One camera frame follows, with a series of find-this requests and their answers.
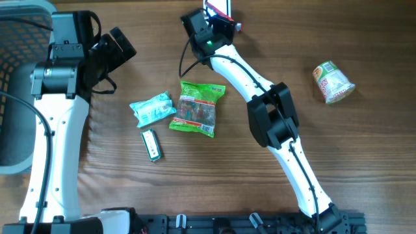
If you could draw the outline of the light blue tissue pack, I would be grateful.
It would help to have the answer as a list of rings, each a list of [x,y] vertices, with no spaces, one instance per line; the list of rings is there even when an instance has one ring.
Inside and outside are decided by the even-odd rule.
[[[168,91],[158,94],[146,101],[131,103],[129,107],[133,110],[138,120],[137,127],[142,128],[175,114],[176,108],[169,97]]]

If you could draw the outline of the green snack bag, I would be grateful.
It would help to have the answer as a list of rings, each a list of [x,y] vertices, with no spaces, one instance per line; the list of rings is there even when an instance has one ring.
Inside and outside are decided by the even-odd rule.
[[[218,84],[200,84],[181,81],[181,95],[176,114],[169,128],[176,131],[215,136],[216,104],[225,94],[226,87]]]

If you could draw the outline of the green white gum box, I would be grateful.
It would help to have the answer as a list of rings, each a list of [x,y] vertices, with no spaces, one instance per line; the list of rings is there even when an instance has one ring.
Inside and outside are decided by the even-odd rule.
[[[148,153],[151,162],[158,161],[162,157],[162,153],[159,148],[157,137],[152,129],[141,132],[146,151]]]

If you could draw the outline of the instant noodle cup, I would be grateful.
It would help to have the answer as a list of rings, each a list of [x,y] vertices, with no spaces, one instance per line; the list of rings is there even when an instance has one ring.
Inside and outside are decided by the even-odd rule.
[[[355,90],[347,76],[332,62],[326,61],[313,70],[313,78],[326,104],[337,103]]]

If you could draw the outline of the red stick packet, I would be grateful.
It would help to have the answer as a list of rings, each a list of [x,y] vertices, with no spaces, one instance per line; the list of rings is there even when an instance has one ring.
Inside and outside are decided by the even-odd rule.
[[[234,23],[235,30],[238,33],[242,31],[242,24],[231,17],[231,0],[204,0],[203,8],[206,9],[208,16],[219,15],[227,18]]]

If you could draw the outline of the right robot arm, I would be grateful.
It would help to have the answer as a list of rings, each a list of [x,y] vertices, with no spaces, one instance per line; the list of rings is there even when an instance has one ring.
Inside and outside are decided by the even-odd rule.
[[[211,6],[181,17],[197,63],[226,78],[246,101],[248,122],[256,142],[280,163],[296,196],[300,233],[355,233],[346,212],[338,210],[310,167],[298,133],[298,117],[289,88],[259,75],[233,45],[236,22]]]

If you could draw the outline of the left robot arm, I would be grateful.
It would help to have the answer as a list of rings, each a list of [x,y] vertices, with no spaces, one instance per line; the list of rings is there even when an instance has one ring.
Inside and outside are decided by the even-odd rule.
[[[119,28],[101,32],[94,12],[54,12],[47,58],[30,74],[37,126],[29,188],[16,223],[4,233],[140,233],[133,208],[81,216],[77,176],[81,138],[94,87],[136,51]]]

